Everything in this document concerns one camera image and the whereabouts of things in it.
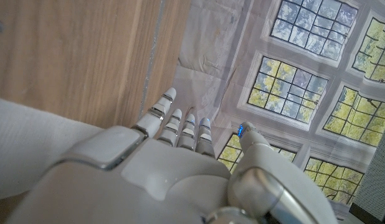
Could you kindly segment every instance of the green foliage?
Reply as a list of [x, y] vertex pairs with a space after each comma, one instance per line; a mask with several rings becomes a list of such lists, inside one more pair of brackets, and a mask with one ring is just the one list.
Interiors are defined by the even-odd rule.
[[[280, 153], [282, 156], [284, 156], [286, 159], [288, 159], [290, 162], [293, 161], [293, 158], [295, 158], [295, 153], [288, 152], [284, 149], [278, 148], [276, 146], [272, 146], [272, 149], [278, 153]], [[241, 158], [244, 156], [244, 153], [241, 150], [241, 145], [239, 138], [236, 134], [233, 134], [229, 141], [227, 142], [226, 146], [224, 147], [222, 153], [219, 155], [218, 161], [222, 162], [228, 170], [233, 173], [236, 164], [239, 163]]]
[[385, 24], [372, 19], [353, 67], [365, 72], [372, 80], [385, 80]]
[[324, 125], [325, 130], [372, 146], [378, 145], [385, 130], [385, 103], [369, 102], [347, 87], [343, 88], [331, 115]]
[[309, 158], [305, 173], [331, 200], [350, 205], [363, 174], [319, 159]]
[[233, 134], [229, 140], [229, 142], [227, 143], [228, 146], [231, 146], [231, 147], [236, 147], [238, 149], [241, 149], [241, 145], [240, 145], [240, 139], [238, 138], [238, 136], [236, 134]]

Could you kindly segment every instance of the robotic arm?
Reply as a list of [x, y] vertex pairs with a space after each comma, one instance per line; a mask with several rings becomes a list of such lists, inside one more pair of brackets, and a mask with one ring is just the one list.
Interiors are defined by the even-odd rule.
[[245, 156], [232, 175], [215, 160], [207, 118], [195, 131], [188, 114], [176, 143], [176, 109], [154, 140], [175, 96], [170, 88], [131, 129], [74, 145], [7, 222], [336, 223], [319, 188], [250, 123], [239, 129]]

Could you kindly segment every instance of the glass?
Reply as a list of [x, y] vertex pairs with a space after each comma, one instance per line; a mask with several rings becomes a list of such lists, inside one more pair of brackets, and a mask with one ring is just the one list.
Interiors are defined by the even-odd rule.
[[274, 24], [272, 35], [283, 40], [288, 40], [291, 34], [292, 25], [277, 19]]
[[278, 18], [284, 19], [288, 22], [295, 22], [299, 11], [299, 6], [283, 1], [278, 13]]
[[309, 32], [299, 27], [293, 27], [290, 42], [300, 47], [305, 47]]
[[281, 114], [290, 118], [295, 118], [299, 110], [299, 104], [287, 100]]
[[334, 0], [323, 0], [323, 3], [320, 6], [318, 14], [325, 16], [329, 19], [335, 19], [336, 15], [340, 9], [341, 3]]
[[316, 14], [310, 12], [309, 10], [301, 8], [295, 24], [306, 30], [310, 30], [315, 18]]

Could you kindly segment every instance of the wooden surface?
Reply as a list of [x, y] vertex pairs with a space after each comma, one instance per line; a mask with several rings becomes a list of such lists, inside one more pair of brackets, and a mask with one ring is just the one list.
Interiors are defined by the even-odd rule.
[[131, 126], [171, 86], [189, 7], [184, 0], [0, 1], [0, 98], [102, 128]]

